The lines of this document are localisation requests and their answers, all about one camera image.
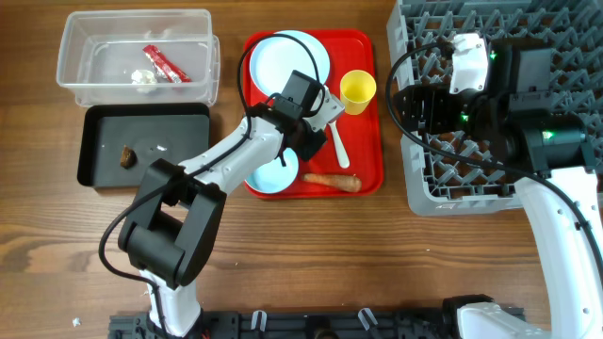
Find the light blue bowl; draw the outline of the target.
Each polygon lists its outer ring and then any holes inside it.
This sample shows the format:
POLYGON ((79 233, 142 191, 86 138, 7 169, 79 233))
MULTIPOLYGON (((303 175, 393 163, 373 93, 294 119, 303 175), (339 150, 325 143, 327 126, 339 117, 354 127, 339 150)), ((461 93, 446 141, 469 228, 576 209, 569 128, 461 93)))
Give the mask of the light blue bowl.
POLYGON ((283 151, 282 157, 277 157, 252 172, 245 180, 245 184, 258 193, 276 194, 293 184, 299 167, 296 153, 287 148, 283 151))

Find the orange carrot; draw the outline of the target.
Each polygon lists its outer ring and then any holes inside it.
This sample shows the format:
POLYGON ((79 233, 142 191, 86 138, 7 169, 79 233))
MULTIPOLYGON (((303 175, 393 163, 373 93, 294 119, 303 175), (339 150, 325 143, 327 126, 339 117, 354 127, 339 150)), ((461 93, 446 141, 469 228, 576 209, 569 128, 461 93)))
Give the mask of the orange carrot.
POLYGON ((349 193, 357 193, 362 189, 362 181, 356 176, 306 173, 302 179, 307 183, 329 186, 349 193))

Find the red snack wrapper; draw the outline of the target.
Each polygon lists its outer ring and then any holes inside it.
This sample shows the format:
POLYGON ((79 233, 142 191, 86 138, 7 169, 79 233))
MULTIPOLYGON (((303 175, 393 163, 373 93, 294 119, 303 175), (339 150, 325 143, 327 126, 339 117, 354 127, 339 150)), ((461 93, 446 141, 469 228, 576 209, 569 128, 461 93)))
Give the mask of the red snack wrapper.
POLYGON ((191 78, 182 69, 168 60, 155 45, 146 45, 142 51, 162 78, 165 78, 171 83, 191 82, 191 78))

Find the white tissue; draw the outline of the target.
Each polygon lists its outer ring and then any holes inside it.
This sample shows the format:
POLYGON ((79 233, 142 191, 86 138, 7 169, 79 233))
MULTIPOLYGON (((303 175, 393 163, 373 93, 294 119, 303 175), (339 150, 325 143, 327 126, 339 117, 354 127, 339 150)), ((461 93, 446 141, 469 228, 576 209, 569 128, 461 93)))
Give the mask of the white tissue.
POLYGON ((148 70, 135 70, 131 74, 132 84, 139 93, 148 94, 156 90, 155 74, 148 70))

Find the brown food scrap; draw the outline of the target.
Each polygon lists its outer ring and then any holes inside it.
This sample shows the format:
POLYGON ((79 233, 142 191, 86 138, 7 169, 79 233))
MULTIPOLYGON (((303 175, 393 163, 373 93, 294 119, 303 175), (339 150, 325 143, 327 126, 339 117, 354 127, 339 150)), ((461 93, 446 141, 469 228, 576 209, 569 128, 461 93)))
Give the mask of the brown food scrap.
POLYGON ((128 170, 134 167, 137 164, 137 161, 138 158, 135 151, 127 145, 124 145, 120 158, 120 166, 128 170))

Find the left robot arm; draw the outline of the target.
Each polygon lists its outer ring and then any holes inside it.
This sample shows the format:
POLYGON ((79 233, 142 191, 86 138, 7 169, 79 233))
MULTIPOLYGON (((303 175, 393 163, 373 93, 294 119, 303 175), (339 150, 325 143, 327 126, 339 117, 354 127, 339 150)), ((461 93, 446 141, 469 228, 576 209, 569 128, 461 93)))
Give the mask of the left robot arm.
POLYGON ((326 143, 325 127, 344 106, 315 79, 293 72, 271 103, 245 108, 239 126, 177 165, 159 159, 114 224, 119 248, 152 298, 147 330, 158 338, 200 338, 196 278, 213 250, 228 196, 287 149, 307 161, 326 143))

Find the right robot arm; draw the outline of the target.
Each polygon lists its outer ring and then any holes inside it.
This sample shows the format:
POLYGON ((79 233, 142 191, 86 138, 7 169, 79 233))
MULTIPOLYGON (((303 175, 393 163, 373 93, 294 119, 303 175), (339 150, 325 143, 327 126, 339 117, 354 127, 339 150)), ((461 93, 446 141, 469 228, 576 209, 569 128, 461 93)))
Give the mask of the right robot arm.
POLYGON ((463 131, 487 141, 514 180, 546 282, 553 338, 602 334, 602 222, 595 154, 582 120, 551 110, 551 49, 541 40, 487 41, 476 33, 437 43, 451 60, 448 84, 387 88, 387 110, 411 140, 463 131))

